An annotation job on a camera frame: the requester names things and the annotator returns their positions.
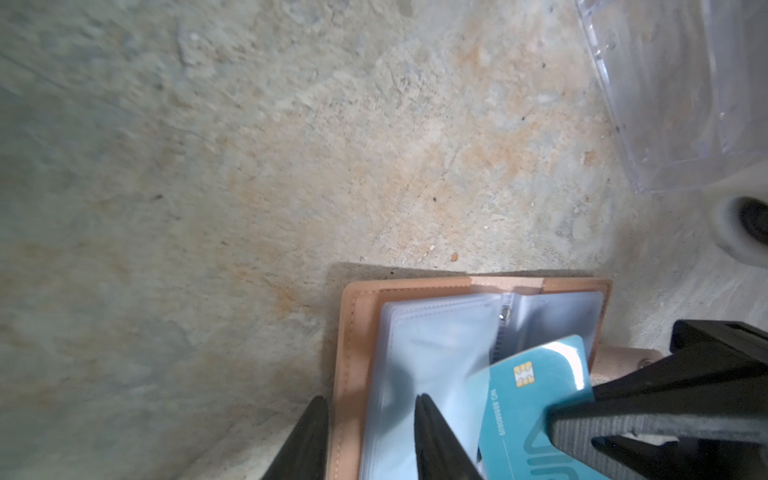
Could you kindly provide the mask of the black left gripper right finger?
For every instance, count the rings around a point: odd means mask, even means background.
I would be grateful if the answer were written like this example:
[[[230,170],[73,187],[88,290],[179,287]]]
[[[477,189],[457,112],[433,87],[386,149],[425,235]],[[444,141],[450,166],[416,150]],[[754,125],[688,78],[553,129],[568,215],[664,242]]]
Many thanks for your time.
[[[428,394],[415,401],[414,440],[420,480],[482,479]]]

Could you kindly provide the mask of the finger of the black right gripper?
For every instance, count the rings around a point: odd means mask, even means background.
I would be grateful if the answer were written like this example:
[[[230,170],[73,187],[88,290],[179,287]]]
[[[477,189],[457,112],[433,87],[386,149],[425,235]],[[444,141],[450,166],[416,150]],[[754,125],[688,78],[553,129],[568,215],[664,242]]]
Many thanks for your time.
[[[678,320],[670,356],[547,413],[554,447],[610,479],[764,479],[767,334]]]

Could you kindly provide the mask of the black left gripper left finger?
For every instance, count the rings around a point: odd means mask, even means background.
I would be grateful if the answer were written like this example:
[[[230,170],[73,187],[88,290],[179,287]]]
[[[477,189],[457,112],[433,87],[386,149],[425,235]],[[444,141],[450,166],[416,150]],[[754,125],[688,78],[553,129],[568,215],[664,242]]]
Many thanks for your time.
[[[314,397],[271,465],[263,480],[323,480],[326,474],[329,407],[323,396]]]

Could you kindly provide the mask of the teal VIP card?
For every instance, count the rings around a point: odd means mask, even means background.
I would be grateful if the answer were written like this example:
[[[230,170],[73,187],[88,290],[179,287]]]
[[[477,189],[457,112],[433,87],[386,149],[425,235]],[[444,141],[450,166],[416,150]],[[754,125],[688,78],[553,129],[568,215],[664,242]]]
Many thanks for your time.
[[[525,350],[490,367],[479,439],[488,479],[602,479],[557,449],[546,434],[549,408],[594,401],[584,342],[578,335]]]

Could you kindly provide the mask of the tan leather card holder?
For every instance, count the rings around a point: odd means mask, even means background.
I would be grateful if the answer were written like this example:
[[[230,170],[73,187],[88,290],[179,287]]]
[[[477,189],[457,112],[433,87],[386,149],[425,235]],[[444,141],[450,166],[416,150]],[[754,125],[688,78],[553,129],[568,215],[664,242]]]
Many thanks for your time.
[[[343,291],[333,389],[330,479],[413,479],[414,403],[428,394],[474,454],[490,366],[579,336],[594,384],[661,353],[601,346],[605,279],[459,276],[357,281]]]

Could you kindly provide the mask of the clear acrylic card stand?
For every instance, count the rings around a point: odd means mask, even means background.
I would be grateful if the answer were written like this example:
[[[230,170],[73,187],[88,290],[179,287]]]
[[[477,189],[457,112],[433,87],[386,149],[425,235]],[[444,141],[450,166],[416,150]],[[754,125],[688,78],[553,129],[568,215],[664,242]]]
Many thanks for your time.
[[[634,191],[699,189],[766,160],[766,2],[576,7]]]

